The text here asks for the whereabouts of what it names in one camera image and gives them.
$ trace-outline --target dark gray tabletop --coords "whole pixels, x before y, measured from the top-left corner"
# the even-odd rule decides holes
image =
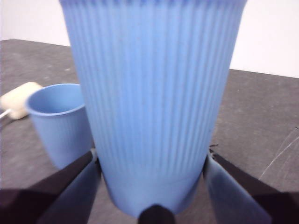
[[[29,81],[43,86],[77,83],[70,48],[1,41],[1,95]],[[299,79],[231,70],[211,144],[219,144],[213,150],[278,190],[299,191],[297,126]],[[28,117],[1,121],[0,171],[2,188],[25,188],[56,171]],[[203,179],[177,221],[215,223]],[[95,223],[135,223],[110,202],[104,182],[89,219]]]

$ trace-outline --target beige sponge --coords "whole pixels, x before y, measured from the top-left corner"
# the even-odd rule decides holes
[[[4,94],[0,97],[0,102],[1,109],[5,112],[0,115],[0,118],[8,115],[11,119],[17,120],[27,116],[26,100],[32,93],[41,88],[42,86],[38,83],[28,82]]]

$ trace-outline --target white wall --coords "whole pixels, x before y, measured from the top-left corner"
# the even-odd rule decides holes
[[[2,0],[1,39],[69,45],[58,0]],[[231,68],[299,78],[299,0],[248,0]]]

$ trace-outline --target cup rim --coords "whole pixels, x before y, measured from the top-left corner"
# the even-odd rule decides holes
[[[26,110],[29,114],[33,114],[33,115],[38,115],[38,116],[44,116],[44,117],[47,117],[47,116],[60,116],[60,115],[66,115],[66,114],[69,114],[69,113],[72,113],[72,112],[75,112],[75,111],[78,111],[82,108],[85,107],[85,104],[81,104],[71,110],[67,110],[67,111],[63,111],[63,112],[58,112],[58,113],[44,113],[44,112],[39,112],[39,111],[36,111],[34,109],[32,109],[32,107],[29,105],[29,101],[30,99],[36,95],[37,93],[45,90],[45,89],[48,89],[48,88],[51,88],[51,87],[54,87],[54,86],[60,86],[60,85],[76,85],[76,86],[80,86],[80,84],[77,84],[77,83],[59,83],[59,84],[54,84],[54,85],[48,85],[48,86],[45,86],[37,91],[35,91],[34,93],[32,93],[30,95],[30,97],[28,97],[28,99],[26,100],[26,103],[25,103],[25,106],[26,106]]]

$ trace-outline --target ribbed cup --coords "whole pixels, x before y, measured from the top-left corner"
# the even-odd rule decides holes
[[[79,84],[56,84],[26,102],[30,118],[53,164],[62,169],[88,152],[93,143]]]
[[[60,0],[110,196],[191,201],[246,0]]]

